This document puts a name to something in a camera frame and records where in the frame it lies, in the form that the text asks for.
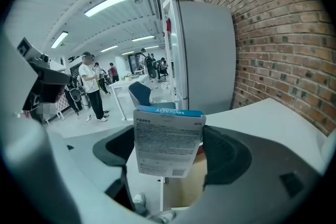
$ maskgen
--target black chair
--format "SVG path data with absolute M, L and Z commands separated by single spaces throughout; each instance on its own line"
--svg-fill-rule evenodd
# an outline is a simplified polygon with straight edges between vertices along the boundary
M 128 91 L 130 93 L 130 96 L 132 98 L 135 107 L 137 107 L 138 105 L 146 105 L 146 106 L 155 106 L 158 108 L 175 109 L 174 102 L 151 103 L 149 101 L 149 96 L 151 95 L 151 89 L 139 82 L 131 84 L 128 87 Z

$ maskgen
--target white desk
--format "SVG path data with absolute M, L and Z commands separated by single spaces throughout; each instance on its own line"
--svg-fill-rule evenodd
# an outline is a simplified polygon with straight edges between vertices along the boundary
M 320 174 L 326 171 L 327 164 L 321 156 L 326 136 L 300 115 L 271 98 L 207 115 L 206 124 L 276 141 L 287 146 Z
M 141 69 L 141 70 L 134 71 L 134 74 L 144 74 L 144 70 Z
M 150 82 L 149 82 L 149 76 L 148 75 L 140 75 L 138 78 L 132 79 L 131 81 L 119 80 L 119 81 L 109 85 L 109 87 L 111 87 L 111 89 L 112 89 L 114 98 L 115 98 L 115 100 L 117 102 L 117 105 L 119 107 L 122 119 L 125 120 L 125 121 L 132 121 L 133 118 L 127 118 L 126 117 L 126 115 L 124 113 L 124 110 L 121 106 L 119 97 L 129 97 L 129 98 L 131 98 L 130 94 L 128 92 L 128 87 L 129 87 L 129 85 L 131 85 L 135 82 L 140 82 L 140 83 L 142 83 L 142 84 L 144 84 L 144 85 L 146 85 L 147 87 L 150 88 Z

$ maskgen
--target product box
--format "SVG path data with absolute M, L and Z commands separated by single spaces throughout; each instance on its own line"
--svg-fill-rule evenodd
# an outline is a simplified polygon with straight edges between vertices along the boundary
M 201 142 L 205 115 L 201 111 L 139 106 L 133 118 L 139 173 L 186 177 Z

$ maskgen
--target white sneaker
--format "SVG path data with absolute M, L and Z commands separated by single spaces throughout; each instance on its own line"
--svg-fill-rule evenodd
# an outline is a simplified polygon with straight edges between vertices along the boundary
M 176 213 L 174 211 L 165 211 L 158 215 L 158 218 L 160 218 L 165 224 L 172 221 L 175 217 Z
M 145 204 L 146 204 L 146 198 L 145 198 L 145 196 L 144 196 L 142 193 L 140 193 L 140 194 L 137 194 L 137 195 L 134 197 L 133 202 L 134 202 L 135 204 L 142 204 L 142 205 L 145 205 Z

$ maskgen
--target blue box lid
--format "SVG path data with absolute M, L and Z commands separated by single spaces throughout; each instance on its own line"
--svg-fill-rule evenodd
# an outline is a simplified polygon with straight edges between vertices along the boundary
M 155 106 L 145 106 L 139 105 L 136 110 L 157 114 L 166 114 L 166 115 L 175 115 L 175 116 L 184 116 L 184 117 L 194 117 L 201 118 L 204 113 L 198 110 L 178 110 L 178 109 L 167 109 L 167 108 L 158 108 Z

